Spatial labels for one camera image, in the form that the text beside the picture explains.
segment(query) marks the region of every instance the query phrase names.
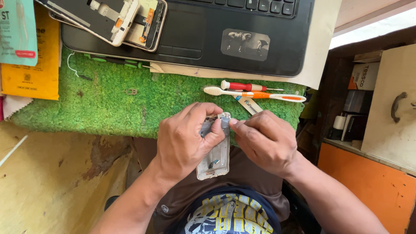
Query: laptop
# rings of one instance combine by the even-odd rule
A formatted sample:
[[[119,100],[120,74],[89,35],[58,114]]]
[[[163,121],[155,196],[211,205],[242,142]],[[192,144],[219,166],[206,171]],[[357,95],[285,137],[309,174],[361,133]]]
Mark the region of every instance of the laptop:
[[[303,68],[314,0],[167,0],[155,52],[114,47],[61,24],[77,52],[261,75],[295,77]]]

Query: green screwdriver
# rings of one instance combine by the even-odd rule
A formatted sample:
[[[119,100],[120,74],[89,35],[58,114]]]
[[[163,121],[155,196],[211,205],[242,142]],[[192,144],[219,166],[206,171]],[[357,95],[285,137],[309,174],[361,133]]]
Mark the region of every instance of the green screwdriver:
[[[124,66],[132,67],[132,68],[142,68],[142,67],[152,68],[149,66],[143,66],[141,62],[136,61],[136,60],[114,58],[114,57],[108,57],[105,55],[92,55],[92,54],[87,54],[87,53],[84,53],[84,56],[92,60],[98,61],[98,62],[112,62],[112,63],[122,64]]]

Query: dark blue t-shirt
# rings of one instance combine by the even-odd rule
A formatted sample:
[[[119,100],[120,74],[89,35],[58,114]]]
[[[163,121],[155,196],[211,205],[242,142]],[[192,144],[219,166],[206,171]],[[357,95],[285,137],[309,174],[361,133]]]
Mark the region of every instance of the dark blue t-shirt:
[[[201,196],[165,233],[281,234],[271,205],[248,186],[221,187]]]

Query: green textured mat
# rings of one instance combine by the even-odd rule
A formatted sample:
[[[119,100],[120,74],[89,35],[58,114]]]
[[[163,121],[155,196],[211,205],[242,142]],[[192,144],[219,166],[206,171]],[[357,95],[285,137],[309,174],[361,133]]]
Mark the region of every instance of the green textured mat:
[[[99,135],[126,135],[157,138],[159,122],[193,102],[213,102],[236,119],[251,115],[232,96],[208,95],[203,86],[219,86],[222,79],[159,74],[156,81],[147,68],[136,69],[108,62],[96,62],[76,53],[69,59],[70,50],[62,51],[59,69],[59,101],[34,99],[12,116],[12,121],[22,127],[43,132],[74,131]],[[285,93],[303,94],[305,86],[285,82],[230,80],[255,83],[270,88],[285,89]],[[123,90],[134,88],[137,95],[127,95]],[[294,128],[304,107],[301,103],[273,99],[256,100],[264,110],[270,110],[288,121]]]

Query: t-shirt print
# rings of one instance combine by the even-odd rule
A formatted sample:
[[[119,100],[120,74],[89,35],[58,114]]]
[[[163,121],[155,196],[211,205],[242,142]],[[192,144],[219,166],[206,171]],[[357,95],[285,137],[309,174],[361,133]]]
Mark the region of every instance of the t-shirt print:
[[[189,214],[186,234],[275,234],[261,204],[244,195],[215,195]]]

